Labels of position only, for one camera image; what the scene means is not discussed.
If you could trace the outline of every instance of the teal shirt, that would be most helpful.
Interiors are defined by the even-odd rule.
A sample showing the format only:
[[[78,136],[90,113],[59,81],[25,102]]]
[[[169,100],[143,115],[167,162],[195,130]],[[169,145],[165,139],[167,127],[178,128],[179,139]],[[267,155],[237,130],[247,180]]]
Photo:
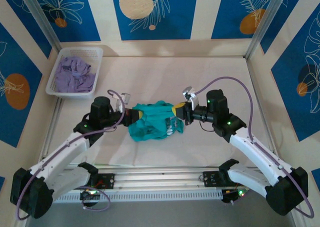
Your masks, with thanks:
[[[163,100],[155,104],[137,104],[133,110],[143,112],[142,118],[128,127],[134,141],[162,140],[175,131],[184,132],[184,123],[172,112],[173,104]]]

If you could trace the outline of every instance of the beige circle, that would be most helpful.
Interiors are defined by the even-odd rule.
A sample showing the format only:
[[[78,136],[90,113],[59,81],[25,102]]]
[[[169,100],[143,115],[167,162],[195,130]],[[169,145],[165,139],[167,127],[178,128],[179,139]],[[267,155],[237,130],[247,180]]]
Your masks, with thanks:
[[[132,20],[138,20],[150,15],[154,9],[153,0],[119,0],[122,13]]]
[[[152,24],[152,25],[149,26],[149,30],[154,31],[155,29],[156,29],[155,25]]]

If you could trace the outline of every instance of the robotic arm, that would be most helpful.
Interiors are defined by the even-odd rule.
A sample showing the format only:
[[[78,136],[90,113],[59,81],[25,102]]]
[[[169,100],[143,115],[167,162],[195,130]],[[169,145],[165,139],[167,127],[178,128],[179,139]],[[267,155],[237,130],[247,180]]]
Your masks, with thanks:
[[[218,136],[242,151],[262,172],[249,169],[237,160],[230,159],[219,167],[220,181],[226,185],[239,183],[247,186],[265,197],[278,214],[286,215],[303,201],[303,197],[281,170],[284,168],[308,196],[306,171],[301,167],[293,169],[254,136],[251,139],[246,124],[229,113],[227,98],[222,90],[209,91],[206,95],[206,106],[199,105],[192,87],[186,88],[183,95],[187,101],[172,108],[178,118],[184,120],[186,125],[190,125],[194,120],[212,123]],[[119,124],[128,127],[142,117],[143,113],[140,111],[124,108],[123,104],[120,104],[122,101],[127,104],[129,98],[130,95],[125,93],[117,96],[115,111],[107,97],[95,98],[90,113],[83,117],[59,148],[29,170],[20,168],[14,174],[10,201],[17,205],[23,189],[30,182],[19,207],[37,219],[43,216],[53,201],[61,195],[79,186],[94,186],[98,182],[98,169],[86,162],[66,174],[61,173],[74,158],[85,152],[103,135],[106,127],[112,127],[120,120]],[[269,156],[276,158],[280,166]]]
[[[246,124],[229,113],[227,98],[221,89],[211,90],[206,94],[206,106],[199,105],[192,87],[186,88],[183,95],[187,101],[172,109],[178,118],[184,120],[186,125],[194,120],[212,123],[218,136],[243,152],[262,172],[251,170],[237,160],[230,159],[219,167],[221,180],[225,183],[239,183],[254,190],[266,198],[275,212],[283,216],[304,200],[283,170],[293,177],[308,196],[307,172],[301,167],[292,168],[251,135]]]

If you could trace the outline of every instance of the orange circle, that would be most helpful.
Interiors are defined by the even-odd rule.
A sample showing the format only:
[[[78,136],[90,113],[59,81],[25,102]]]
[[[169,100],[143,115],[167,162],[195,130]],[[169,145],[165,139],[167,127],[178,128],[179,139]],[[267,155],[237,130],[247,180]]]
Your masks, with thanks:
[[[300,95],[301,97],[305,96],[308,92],[308,86],[306,83],[299,83],[298,86],[296,87],[296,91],[298,93],[298,95]]]
[[[240,24],[241,33],[245,35],[254,34],[265,12],[265,9],[258,9],[244,17]]]
[[[30,97],[28,80],[22,74],[12,73],[6,78],[4,84],[9,88],[5,91],[5,98],[8,104],[18,111],[27,107]]]
[[[65,21],[63,18],[56,18],[54,22],[60,28],[67,27],[67,21]]]
[[[155,29],[156,29],[155,25],[152,24],[152,25],[149,26],[149,30],[154,31]]]

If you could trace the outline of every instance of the white plastic basket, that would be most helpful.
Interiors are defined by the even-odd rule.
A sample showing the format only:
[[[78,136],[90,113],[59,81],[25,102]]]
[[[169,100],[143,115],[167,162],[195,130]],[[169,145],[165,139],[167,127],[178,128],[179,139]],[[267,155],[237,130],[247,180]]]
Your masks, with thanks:
[[[58,96],[60,98],[69,99],[91,99],[94,97],[99,70],[101,67],[101,61],[104,51],[100,47],[67,47],[60,50],[58,57],[54,63],[52,72],[50,74],[48,84],[46,85],[45,92],[48,95]],[[81,57],[87,64],[91,65],[90,73],[95,73],[95,79],[92,86],[92,90],[86,93],[62,93],[56,92],[56,69],[59,66],[59,62],[62,58],[78,56]]]

